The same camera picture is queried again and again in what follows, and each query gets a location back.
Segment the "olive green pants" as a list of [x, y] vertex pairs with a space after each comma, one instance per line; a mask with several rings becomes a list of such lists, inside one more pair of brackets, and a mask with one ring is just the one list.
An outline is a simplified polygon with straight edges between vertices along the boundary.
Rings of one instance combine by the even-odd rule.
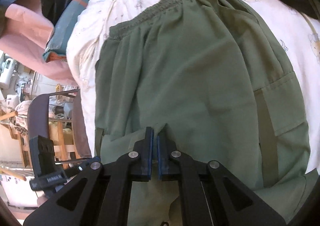
[[315, 185], [298, 79], [241, 0], [161, 0], [111, 27], [95, 84], [103, 163], [131, 151], [152, 127], [193, 159], [219, 161], [285, 221]]

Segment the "purple folding chair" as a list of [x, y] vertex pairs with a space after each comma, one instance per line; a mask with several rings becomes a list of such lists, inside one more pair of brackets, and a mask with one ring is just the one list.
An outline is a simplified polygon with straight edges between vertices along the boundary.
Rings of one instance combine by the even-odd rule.
[[68, 163], [71, 163], [75, 159], [80, 159], [81, 157], [76, 151], [74, 139], [73, 144], [66, 144], [63, 138], [63, 123], [70, 123], [72, 127], [71, 119], [53, 119], [49, 118], [49, 99], [53, 96], [64, 96], [74, 100], [79, 89], [45, 93], [35, 97], [28, 109], [28, 137], [32, 139], [36, 136], [43, 136], [45, 138], [50, 138], [49, 133], [49, 122], [57, 122], [57, 133], [58, 133], [58, 145], [56, 145], [56, 151], [58, 153], [58, 158], [61, 158], [61, 163], [64, 167]]

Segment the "white water heater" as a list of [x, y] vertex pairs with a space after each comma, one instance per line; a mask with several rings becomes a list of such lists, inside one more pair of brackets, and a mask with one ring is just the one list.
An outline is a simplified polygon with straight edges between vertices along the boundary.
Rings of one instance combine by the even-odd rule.
[[3, 65], [1, 71], [0, 84], [1, 89], [8, 89], [10, 86], [10, 81], [14, 73], [16, 61], [12, 58], [8, 58]]

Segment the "teal bed headboard cushion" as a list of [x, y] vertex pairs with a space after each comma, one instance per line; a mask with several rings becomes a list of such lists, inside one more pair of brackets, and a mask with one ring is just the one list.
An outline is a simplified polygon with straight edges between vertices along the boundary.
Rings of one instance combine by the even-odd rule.
[[46, 63], [66, 61], [66, 48], [78, 16], [86, 9], [89, 0], [72, 0], [57, 21], [54, 33], [47, 43], [43, 59]]

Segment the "pink hanging curtain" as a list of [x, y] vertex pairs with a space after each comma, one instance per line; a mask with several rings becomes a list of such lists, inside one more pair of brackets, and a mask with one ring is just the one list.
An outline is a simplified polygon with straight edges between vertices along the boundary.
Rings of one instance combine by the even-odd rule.
[[43, 59], [54, 25], [42, 14], [41, 0], [16, 0], [7, 8], [4, 20], [1, 51], [60, 84], [77, 86], [66, 62]]

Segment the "cream bear print duvet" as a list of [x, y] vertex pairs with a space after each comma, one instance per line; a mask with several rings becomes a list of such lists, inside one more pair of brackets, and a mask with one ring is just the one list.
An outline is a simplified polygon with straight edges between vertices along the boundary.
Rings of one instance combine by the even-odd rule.
[[[95, 135], [95, 63], [110, 28], [128, 21], [160, 0], [89, 0], [67, 45], [67, 62], [81, 90], [91, 154]], [[309, 123], [308, 170], [319, 168], [319, 20], [280, 0], [242, 0], [267, 23], [290, 58], [302, 89]]]

